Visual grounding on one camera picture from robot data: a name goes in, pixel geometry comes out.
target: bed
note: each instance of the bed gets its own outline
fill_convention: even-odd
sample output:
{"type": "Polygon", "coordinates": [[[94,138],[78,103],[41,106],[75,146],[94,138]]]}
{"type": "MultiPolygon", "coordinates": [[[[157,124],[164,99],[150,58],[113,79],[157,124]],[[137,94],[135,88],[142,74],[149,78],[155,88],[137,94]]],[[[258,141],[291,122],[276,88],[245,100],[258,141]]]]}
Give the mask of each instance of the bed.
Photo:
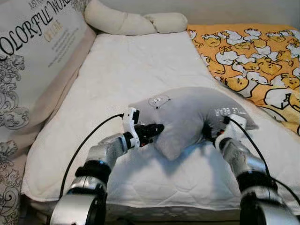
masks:
{"type": "MultiPolygon", "coordinates": [[[[240,103],[259,126],[250,133],[266,157],[272,175],[300,194],[297,135],[219,84],[199,59],[187,32],[135,37],[99,34],[62,106],[39,133],[28,154],[22,192],[33,200],[32,206],[44,213],[51,212],[44,202],[57,200],[63,168],[90,127],[124,111],[132,102],[185,86],[211,87],[240,103]]],[[[114,120],[91,137],[71,167],[66,187],[76,168],[84,163],[89,148],[121,131],[121,121],[114,120]]],[[[246,139],[243,143],[252,149],[246,139]]],[[[118,160],[108,191],[108,220],[239,219],[237,182],[210,142],[186,149],[172,162],[151,146],[131,150],[118,160]]],[[[280,189],[280,193],[294,213],[299,214],[287,191],[280,189]]]]}

